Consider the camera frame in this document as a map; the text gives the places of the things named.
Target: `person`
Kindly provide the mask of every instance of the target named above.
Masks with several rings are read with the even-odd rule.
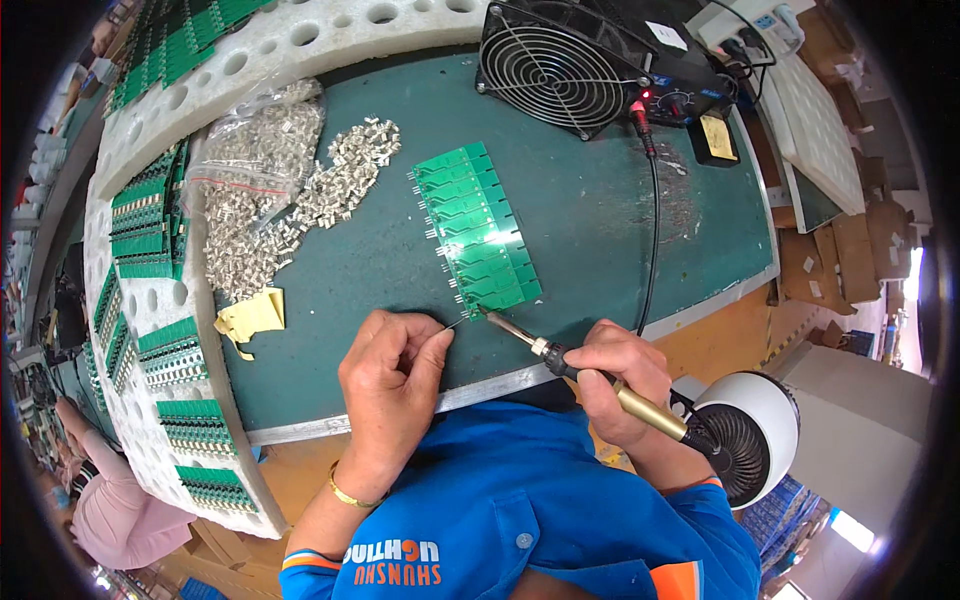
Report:
[[[351,439],[290,535],[285,598],[756,598],[759,556],[706,458],[596,371],[662,406],[660,352],[603,319],[565,356],[582,407],[557,379],[435,417],[453,337],[422,314],[360,326],[338,371]],[[636,475],[594,458],[588,420]]]
[[[109,568],[139,568],[190,540],[187,525],[195,515],[144,492],[127,461],[110,449],[67,398],[58,398],[55,410],[68,439],[76,440],[98,471],[83,485],[72,519],[64,523],[90,558]],[[75,478],[74,485],[82,479]]]

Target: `orange stripe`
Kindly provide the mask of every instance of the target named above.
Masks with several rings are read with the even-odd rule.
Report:
[[[301,556],[293,559],[287,559],[286,561],[283,562],[283,568],[287,568],[290,566],[303,566],[305,564],[309,564],[310,566],[324,566],[326,568],[332,568],[337,571],[339,571],[340,567],[342,566],[339,563],[328,561],[322,556]]]
[[[658,600],[700,600],[700,566],[696,562],[664,564],[650,571]]]

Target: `white foam tray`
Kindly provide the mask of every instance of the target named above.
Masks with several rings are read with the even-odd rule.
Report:
[[[765,38],[775,52],[786,49],[779,38]],[[844,212],[864,212],[847,128],[827,89],[796,55],[779,59],[769,71],[760,103],[773,126],[780,154]]]
[[[192,149],[193,156],[196,156],[198,151],[198,144],[195,144]],[[84,222],[84,281],[88,315],[92,315],[96,309],[111,260],[108,239],[110,198],[93,193],[97,179],[95,174],[87,190]],[[213,292],[204,276],[206,219],[196,207],[195,196],[200,195],[186,194],[187,205],[196,218],[190,221],[182,281],[164,278],[120,279],[120,290],[123,293],[123,313],[134,339],[180,319],[194,317],[210,378],[152,390],[147,387],[143,369],[139,363],[134,362],[130,380],[122,394],[117,394],[107,377],[101,377],[104,397],[113,428],[127,454],[133,473],[144,490],[164,502],[234,531],[261,538],[279,539],[288,524],[253,459],[240,415],[233,402],[221,337],[213,328]],[[97,370],[103,375],[107,372],[105,349],[96,335],[91,333],[90,337]],[[194,457],[173,452],[157,418],[156,402],[201,398],[216,398],[219,401],[237,448],[235,459]],[[259,513],[248,515],[197,506],[180,482],[176,465],[233,469],[247,488]]]
[[[243,29],[217,41],[214,56],[195,71],[167,89],[154,84],[107,119],[96,195],[116,195],[165,149],[222,115],[263,80],[286,85],[374,57],[477,42],[487,5],[488,0],[267,5]]]

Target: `foam board hole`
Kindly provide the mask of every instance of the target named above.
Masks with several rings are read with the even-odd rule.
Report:
[[[466,13],[473,12],[476,5],[473,0],[446,0],[446,7],[454,12]]]
[[[183,306],[184,304],[186,304],[186,294],[187,294],[186,286],[183,285],[182,281],[178,281],[177,283],[174,283],[174,292],[173,292],[174,304],[176,304],[177,306]]]
[[[290,34],[290,43],[295,46],[305,46],[320,34],[320,28],[316,23],[304,23]]]
[[[367,20],[374,25],[386,25],[396,19],[396,7],[392,4],[378,4],[367,11]]]
[[[230,75],[236,75],[246,65],[247,65],[247,55],[242,52],[238,52],[237,54],[227,59],[227,64],[224,65],[224,75],[228,77]]]
[[[189,90],[186,88],[186,85],[177,85],[173,88],[173,91],[170,93],[170,102],[167,104],[167,107],[170,110],[176,110],[180,108],[180,105],[183,104],[183,101],[186,100],[186,94]]]
[[[133,124],[133,128],[130,130],[130,137],[128,138],[129,144],[133,144],[136,141],[136,138],[140,136],[140,132],[143,131],[143,121],[137,121]]]

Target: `green workbench mat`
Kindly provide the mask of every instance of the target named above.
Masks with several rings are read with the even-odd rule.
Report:
[[[294,263],[276,274],[286,329],[257,333],[245,344],[253,362],[241,360],[223,338],[248,431],[343,414],[337,366],[374,308],[427,312],[444,324],[460,318],[463,306],[454,301],[436,241],[424,237],[426,212],[418,209],[407,173],[477,140],[509,193],[543,289],[541,303],[524,302],[508,316],[571,345],[601,317],[633,326],[647,278],[653,206],[650,167],[630,124],[613,124],[585,143],[474,91],[474,53],[387,64],[373,72],[352,67],[356,76],[328,86],[319,156],[325,159],[334,135],[372,113],[399,125],[400,153],[380,170],[378,185],[350,221],[310,231]],[[737,128],[734,134],[746,149]],[[762,272],[772,260],[751,161],[703,167],[685,131],[655,128],[654,139],[662,227],[651,322]],[[464,322],[456,332],[444,390],[536,362],[489,324]]]

